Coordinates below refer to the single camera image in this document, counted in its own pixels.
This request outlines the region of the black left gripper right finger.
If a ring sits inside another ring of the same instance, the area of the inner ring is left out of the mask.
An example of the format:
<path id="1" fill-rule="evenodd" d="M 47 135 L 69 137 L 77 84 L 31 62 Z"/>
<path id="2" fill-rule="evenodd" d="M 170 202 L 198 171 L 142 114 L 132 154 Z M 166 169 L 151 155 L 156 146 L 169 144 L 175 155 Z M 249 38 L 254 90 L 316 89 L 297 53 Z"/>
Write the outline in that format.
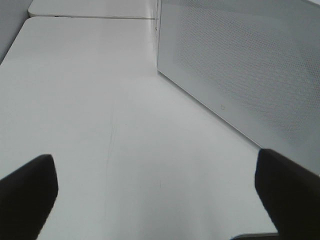
<path id="1" fill-rule="evenodd" d="M 258 152 L 254 186 L 283 240 L 320 238 L 320 178 L 278 152 Z"/>

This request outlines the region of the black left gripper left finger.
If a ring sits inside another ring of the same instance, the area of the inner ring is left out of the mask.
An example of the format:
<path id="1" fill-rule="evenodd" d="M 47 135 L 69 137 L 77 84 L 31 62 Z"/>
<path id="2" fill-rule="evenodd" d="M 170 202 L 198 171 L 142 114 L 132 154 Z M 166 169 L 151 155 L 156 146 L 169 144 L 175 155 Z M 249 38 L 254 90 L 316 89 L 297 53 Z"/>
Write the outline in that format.
<path id="1" fill-rule="evenodd" d="M 42 154 L 0 180 L 0 238 L 36 240 L 58 196 L 55 162 Z"/>

